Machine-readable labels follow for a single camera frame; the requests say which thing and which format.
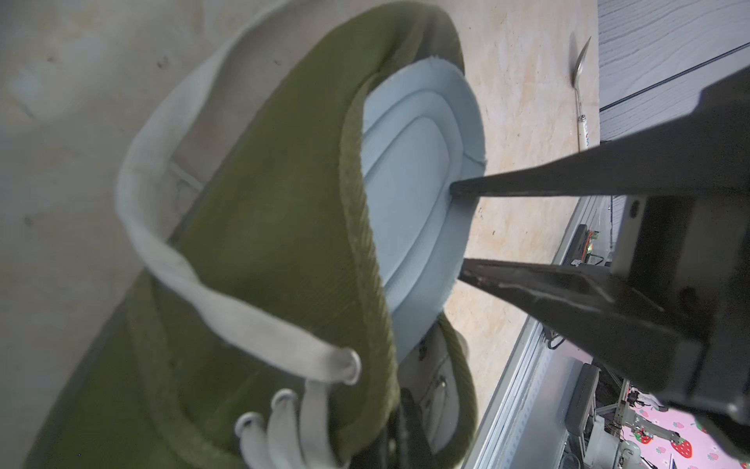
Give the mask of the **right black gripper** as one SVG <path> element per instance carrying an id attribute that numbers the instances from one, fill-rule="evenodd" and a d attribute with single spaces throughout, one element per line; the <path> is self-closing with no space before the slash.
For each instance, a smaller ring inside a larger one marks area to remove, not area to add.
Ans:
<path id="1" fill-rule="evenodd" d="M 749 455 L 747 68 L 704 88 L 689 115 L 450 193 L 630 195 L 612 274 L 467 259 L 459 279 L 692 414 L 729 455 Z"/>

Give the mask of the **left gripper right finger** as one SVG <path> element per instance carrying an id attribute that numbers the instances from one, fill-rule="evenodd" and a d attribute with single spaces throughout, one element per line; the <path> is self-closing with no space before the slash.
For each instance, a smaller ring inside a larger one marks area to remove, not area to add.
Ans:
<path id="1" fill-rule="evenodd" d="M 400 404 L 393 423 L 394 468 L 436 468 L 427 435 L 422 426 L 420 406 L 410 391 L 400 392 Z"/>

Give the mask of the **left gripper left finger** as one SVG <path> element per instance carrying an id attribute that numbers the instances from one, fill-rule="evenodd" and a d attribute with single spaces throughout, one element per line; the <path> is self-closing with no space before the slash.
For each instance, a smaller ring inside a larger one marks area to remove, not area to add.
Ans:
<path id="1" fill-rule="evenodd" d="M 388 431 L 384 430 L 367 448 L 352 458 L 350 468 L 388 469 L 390 458 L 390 436 Z"/>

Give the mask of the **olive green shoe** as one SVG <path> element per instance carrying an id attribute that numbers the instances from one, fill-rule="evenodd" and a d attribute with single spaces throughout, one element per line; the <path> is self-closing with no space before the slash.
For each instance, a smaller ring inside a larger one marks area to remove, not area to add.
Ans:
<path id="1" fill-rule="evenodd" d="M 236 103 L 314 1 L 259 12 L 159 104 L 114 207 L 143 270 L 48 414 L 27 468 L 350 468 L 400 392 L 436 468 L 470 451 L 468 352 L 443 312 L 402 362 L 361 173 L 368 94 L 427 58 L 465 76 L 441 7 L 389 2 L 306 36 L 171 234 L 162 192 L 183 142 Z"/>

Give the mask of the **grey insole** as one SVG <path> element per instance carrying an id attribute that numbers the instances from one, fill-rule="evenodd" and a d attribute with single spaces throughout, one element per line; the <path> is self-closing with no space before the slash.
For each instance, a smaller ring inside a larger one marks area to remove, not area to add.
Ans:
<path id="1" fill-rule="evenodd" d="M 450 187 L 484 172 L 482 115 L 455 64 L 418 61 L 366 97 L 361 173 L 399 362 L 443 312 L 463 263 L 476 203 Z"/>

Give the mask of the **aluminium rail base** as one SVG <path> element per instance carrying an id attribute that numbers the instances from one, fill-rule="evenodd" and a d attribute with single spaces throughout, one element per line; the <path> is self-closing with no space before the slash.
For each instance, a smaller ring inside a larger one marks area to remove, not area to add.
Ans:
<path id="1" fill-rule="evenodd" d="M 560 264 L 585 225 L 611 242 L 611 199 L 483 202 L 467 255 Z M 557 468 L 566 446 L 564 412 L 582 356 L 560 339 L 548 340 L 537 320 L 486 293 L 459 285 L 458 307 L 480 398 L 476 440 L 466 468 Z"/>

